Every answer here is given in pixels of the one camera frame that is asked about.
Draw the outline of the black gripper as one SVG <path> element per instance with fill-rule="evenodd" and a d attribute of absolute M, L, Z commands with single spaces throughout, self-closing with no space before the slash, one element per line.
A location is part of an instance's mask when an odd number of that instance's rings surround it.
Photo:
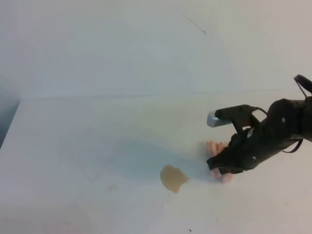
<path fill-rule="evenodd" d="M 266 118 L 260 121 L 253 112 L 261 111 Z M 238 105 L 210 111 L 209 127 L 232 124 L 235 128 L 253 128 L 246 140 L 231 140 L 216 156 L 206 160 L 209 169 L 218 168 L 221 174 L 239 174 L 290 147 L 297 141 L 308 139 L 308 102 L 281 99 L 275 101 L 268 112 L 260 107 Z"/>

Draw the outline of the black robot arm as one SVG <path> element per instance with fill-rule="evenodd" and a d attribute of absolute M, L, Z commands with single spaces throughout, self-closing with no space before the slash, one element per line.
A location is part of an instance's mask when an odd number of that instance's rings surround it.
<path fill-rule="evenodd" d="M 304 100 L 280 99 L 265 112 L 259 121 L 253 112 L 258 108 L 247 104 L 211 111 L 207 125 L 219 127 L 232 124 L 236 133 L 220 153 L 207 160 L 210 170 L 221 175 L 252 170 L 270 157 L 291 150 L 294 153 L 303 140 L 312 139 L 312 97 Z"/>

